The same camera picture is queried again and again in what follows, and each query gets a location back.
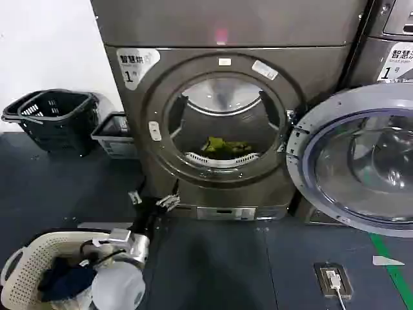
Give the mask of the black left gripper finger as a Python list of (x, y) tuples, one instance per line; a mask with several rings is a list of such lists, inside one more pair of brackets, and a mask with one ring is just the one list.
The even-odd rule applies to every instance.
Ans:
[(128, 191), (128, 196), (133, 205), (138, 205), (142, 203), (141, 193), (144, 188), (145, 188), (145, 184), (141, 183), (134, 190)]
[(172, 193), (157, 201), (156, 205), (161, 211), (171, 211), (180, 204), (180, 201), (179, 180), (176, 180), (172, 188)]

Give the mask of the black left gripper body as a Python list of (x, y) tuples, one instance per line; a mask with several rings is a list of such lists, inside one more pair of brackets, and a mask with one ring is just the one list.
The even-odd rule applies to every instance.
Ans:
[(160, 206), (157, 205), (158, 201), (159, 198), (143, 197), (141, 203), (134, 205), (136, 216), (130, 226), (134, 234), (153, 238), (156, 221), (162, 213)]

